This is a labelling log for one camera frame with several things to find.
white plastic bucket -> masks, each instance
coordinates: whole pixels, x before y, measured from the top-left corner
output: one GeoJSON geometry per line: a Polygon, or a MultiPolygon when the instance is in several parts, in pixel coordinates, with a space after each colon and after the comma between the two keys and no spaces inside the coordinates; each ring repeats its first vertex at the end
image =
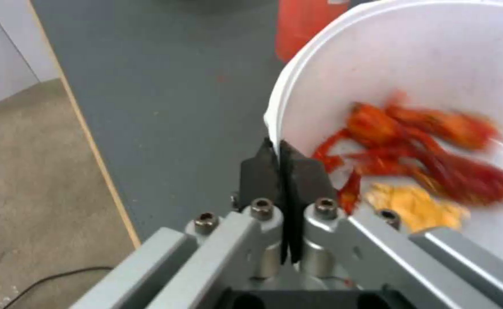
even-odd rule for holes
{"type": "MultiPolygon", "coordinates": [[[[395,89],[417,106],[487,114],[503,133],[503,2],[385,0],[350,10],[280,74],[269,136],[311,155],[345,125],[351,102],[380,104],[395,89]]],[[[503,145],[482,158],[503,168],[503,145]]],[[[463,233],[503,258],[503,205],[474,209],[463,233]]]]}

red orange container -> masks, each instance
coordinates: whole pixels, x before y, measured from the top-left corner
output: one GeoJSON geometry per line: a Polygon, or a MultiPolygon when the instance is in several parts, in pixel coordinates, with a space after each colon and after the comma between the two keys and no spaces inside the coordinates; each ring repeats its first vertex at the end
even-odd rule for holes
{"type": "Polygon", "coordinates": [[[276,54],[288,62],[316,33],[346,12],[349,0],[279,0],[276,54]]]}

wooden table edge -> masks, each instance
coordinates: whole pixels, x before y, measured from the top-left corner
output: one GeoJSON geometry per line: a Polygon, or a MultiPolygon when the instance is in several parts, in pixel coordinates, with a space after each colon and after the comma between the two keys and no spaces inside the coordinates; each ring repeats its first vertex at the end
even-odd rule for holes
{"type": "Polygon", "coordinates": [[[130,220],[130,216],[127,214],[126,207],[124,207],[122,199],[120,198],[120,195],[118,194],[118,191],[116,190],[116,186],[114,186],[114,182],[112,181],[112,178],[110,177],[110,174],[106,168],[106,165],[104,161],[102,160],[101,153],[99,152],[99,149],[97,145],[95,144],[95,141],[93,139],[93,135],[91,134],[91,131],[89,130],[89,127],[87,123],[85,122],[85,117],[83,117],[83,114],[80,111],[79,105],[75,100],[74,94],[72,93],[72,90],[70,88],[69,82],[66,79],[66,76],[63,72],[63,69],[61,68],[61,65],[59,64],[59,61],[57,60],[57,55],[55,55],[55,52],[53,51],[53,47],[49,43],[49,39],[47,38],[47,35],[45,34],[45,31],[43,29],[42,23],[40,19],[38,18],[38,14],[36,13],[36,10],[34,9],[34,6],[32,5],[32,2],[28,0],[28,5],[30,6],[30,11],[34,15],[34,19],[36,20],[36,23],[40,29],[40,32],[42,33],[42,37],[45,41],[45,43],[48,45],[49,49],[49,54],[51,58],[53,59],[53,62],[55,63],[55,66],[57,67],[57,70],[59,72],[61,82],[63,83],[63,86],[65,87],[65,90],[69,96],[70,103],[72,105],[72,109],[75,112],[76,117],[78,118],[78,121],[81,125],[81,129],[84,132],[85,137],[87,138],[87,141],[89,143],[89,147],[91,148],[93,155],[95,157],[95,160],[97,161],[97,164],[99,165],[99,170],[101,170],[102,176],[106,182],[106,186],[108,187],[108,191],[110,191],[110,194],[112,195],[112,199],[114,200],[114,204],[116,205],[116,209],[118,209],[118,213],[120,213],[120,217],[122,217],[122,222],[124,226],[126,227],[127,232],[130,235],[130,239],[133,243],[133,246],[135,248],[139,248],[141,245],[141,241],[139,239],[139,236],[137,235],[135,228],[133,227],[133,223],[130,220]]]}

gray tabletop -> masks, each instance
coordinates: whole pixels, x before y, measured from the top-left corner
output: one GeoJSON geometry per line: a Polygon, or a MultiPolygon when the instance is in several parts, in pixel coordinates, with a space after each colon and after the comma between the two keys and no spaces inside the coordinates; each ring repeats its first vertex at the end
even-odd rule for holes
{"type": "Polygon", "coordinates": [[[32,0],[141,241],[226,213],[283,65],[275,0],[32,0]]]}

crawfish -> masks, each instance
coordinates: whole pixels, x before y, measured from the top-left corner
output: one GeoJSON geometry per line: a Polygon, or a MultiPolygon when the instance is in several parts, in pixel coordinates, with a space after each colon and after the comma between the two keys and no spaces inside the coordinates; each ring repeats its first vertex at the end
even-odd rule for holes
{"type": "Polygon", "coordinates": [[[377,148],[345,157],[360,162],[338,192],[341,207],[348,214],[358,201],[361,176],[408,176],[431,193],[465,205],[503,201],[503,170],[484,162],[412,146],[377,148]],[[404,157],[419,161],[423,167],[400,162],[404,157]]]}
{"type": "Polygon", "coordinates": [[[328,152],[339,141],[353,139],[367,148],[394,146],[418,141],[425,149],[441,152],[442,148],[427,133],[414,127],[406,127],[389,117],[382,109],[366,103],[355,103],[347,127],[331,135],[312,155],[324,163],[328,173],[343,165],[340,156],[330,156],[328,152]]]}
{"type": "Polygon", "coordinates": [[[431,133],[445,141],[468,150],[484,150],[500,132],[482,115],[462,112],[442,112],[433,109],[404,107],[407,94],[396,91],[387,100],[385,112],[402,125],[431,133]]]}

